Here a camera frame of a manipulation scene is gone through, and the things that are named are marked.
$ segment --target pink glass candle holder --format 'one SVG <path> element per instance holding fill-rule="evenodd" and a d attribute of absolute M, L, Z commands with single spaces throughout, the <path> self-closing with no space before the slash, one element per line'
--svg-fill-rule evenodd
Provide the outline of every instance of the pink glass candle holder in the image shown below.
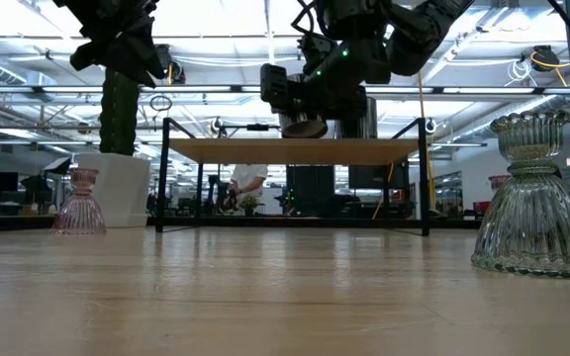
<path fill-rule="evenodd" d="M 104 234 L 105 219 L 100 206 L 91 196 L 98 171 L 95 169 L 72 168 L 71 185 L 73 194 L 61 207 L 51 233 L 54 235 Z"/>

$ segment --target fluorescent light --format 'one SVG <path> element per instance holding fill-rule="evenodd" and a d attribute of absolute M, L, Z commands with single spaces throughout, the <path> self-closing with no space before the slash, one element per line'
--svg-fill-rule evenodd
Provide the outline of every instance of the fluorescent light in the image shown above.
<path fill-rule="evenodd" d="M 533 88 L 445 88 L 443 94 L 531 94 Z"/>
<path fill-rule="evenodd" d="M 29 86 L 2 85 L 0 93 L 34 93 L 35 91 Z"/>
<path fill-rule="evenodd" d="M 243 93 L 260 93 L 261 87 L 258 85 L 242 86 L 241 92 L 243 92 Z"/>
<path fill-rule="evenodd" d="M 545 89 L 543 93 L 568 95 L 570 94 L 570 88 L 548 88 Z"/>
<path fill-rule="evenodd" d="M 487 143 L 431 143 L 432 147 L 485 147 Z"/>
<path fill-rule="evenodd" d="M 36 136 L 33 133 L 30 133 L 26 130 L 18 130 L 18 129 L 0 129 L 0 134 L 9 134 L 15 137 L 20 138 L 35 138 Z"/>
<path fill-rule="evenodd" d="M 101 86 L 45 86 L 42 87 L 45 93 L 102 93 L 103 87 Z"/>
<path fill-rule="evenodd" d="M 157 88 L 142 88 L 143 93 L 230 93 L 229 85 L 182 85 L 158 86 Z"/>
<path fill-rule="evenodd" d="M 59 145 L 85 145 L 87 142 L 81 141 L 39 141 L 38 144 L 59 144 Z"/>
<path fill-rule="evenodd" d="M 52 145 L 50 145 L 50 146 L 49 146 L 49 149 L 53 149 L 53 150 L 55 150 L 56 152 L 60 152 L 60 153 L 71 154 L 71 152 L 68 151 L 67 149 L 60 148 L 60 147 L 58 147 L 58 146 L 52 146 Z"/>
<path fill-rule="evenodd" d="M 152 148 L 146 144 L 139 144 L 136 146 L 136 151 L 142 154 L 146 154 L 149 157 L 157 158 L 159 156 L 159 152 L 157 149 Z"/>
<path fill-rule="evenodd" d="M 420 88 L 415 87 L 365 87 L 367 94 L 418 94 Z M 424 88 L 425 94 L 432 93 L 432 88 Z"/>
<path fill-rule="evenodd" d="M 21 140 L 0 140 L 0 144 L 32 144 L 30 141 Z"/>

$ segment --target desk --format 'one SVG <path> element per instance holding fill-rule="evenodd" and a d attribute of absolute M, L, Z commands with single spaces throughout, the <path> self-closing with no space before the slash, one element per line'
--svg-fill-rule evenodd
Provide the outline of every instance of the desk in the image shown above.
<path fill-rule="evenodd" d="M 422 234 L 428 235 L 428 175 L 426 163 L 426 120 L 416 119 L 391 139 L 266 139 L 266 138 L 170 138 L 171 125 L 191 136 L 181 125 L 170 118 L 163 121 L 162 152 L 159 170 L 159 207 L 164 206 L 168 151 L 178 153 L 198 163 L 197 197 L 201 202 L 203 186 L 203 165 L 210 164 L 344 164 L 344 165 L 383 165 L 408 154 L 420 153 L 420 190 L 422 191 Z M 419 139 L 400 139 L 401 134 L 417 127 Z M 388 181 L 384 180 L 384 211 L 389 202 Z M 201 204 L 195 213 L 195 221 L 201 218 Z M 155 224 L 158 232 L 163 232 L 164 211 L 159 210 Z"/>

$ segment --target ribbed glass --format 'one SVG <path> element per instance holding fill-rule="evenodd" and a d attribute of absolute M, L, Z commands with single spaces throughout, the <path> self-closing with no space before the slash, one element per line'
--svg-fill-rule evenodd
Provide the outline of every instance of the ribbed glass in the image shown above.
<path fill-rule="evenodd" d="M 72 196 L 61 207 L 51 233 L 55 235 L 104 234 L 105 220 L 100 206 L 91 196 L 98 171 L 72 168 L 69 170 Z"/>
<path fill-rule="evenodd" d="M 570 189 L 551 158 L 562 149 L 562 111 L 526 112 L 491 124 L 512 177 L 483 219 L 472 263 L 502 272 L 570 278 Z"/>

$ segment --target wooden board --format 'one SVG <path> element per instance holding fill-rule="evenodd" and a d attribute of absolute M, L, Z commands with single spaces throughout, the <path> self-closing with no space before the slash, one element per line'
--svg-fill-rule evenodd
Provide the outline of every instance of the wooden board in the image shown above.
<path fill-rule="evenodd" d="M 198 163 L 384 165 L 418 149 L 416 139 L 173 138 Z"/>
<path fill-rule="evenodd" d="M 0 356 L 570 356 L 570 280 L 476 231 L 0 233 Z"/>

